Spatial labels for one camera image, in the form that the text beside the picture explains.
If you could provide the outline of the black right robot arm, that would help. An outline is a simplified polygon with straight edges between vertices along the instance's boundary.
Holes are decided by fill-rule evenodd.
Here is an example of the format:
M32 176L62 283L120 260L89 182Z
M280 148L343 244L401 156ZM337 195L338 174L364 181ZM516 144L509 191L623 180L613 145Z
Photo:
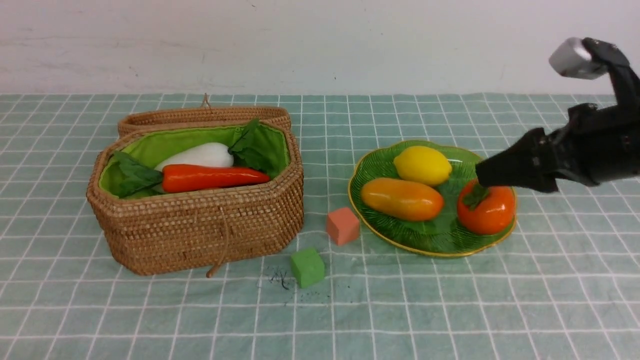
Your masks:
M638 177L640 85L624 53L599 39L571 37L548 62L566 78L594 80L608 75L615 105L577 104L567 110L567 124L553 132L542 127L528 130L509 148L476 164L478 183L554 193L557 180L597 187Z

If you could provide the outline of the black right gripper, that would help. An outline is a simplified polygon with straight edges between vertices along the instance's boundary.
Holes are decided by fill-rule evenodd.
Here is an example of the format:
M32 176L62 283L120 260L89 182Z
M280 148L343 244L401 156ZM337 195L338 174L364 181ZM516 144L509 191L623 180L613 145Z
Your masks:
M548 136L542 127L475 165L485 187L519 187L557 192L556 178L596 187L640 173L639 109L593 103L567 110L567 125Z

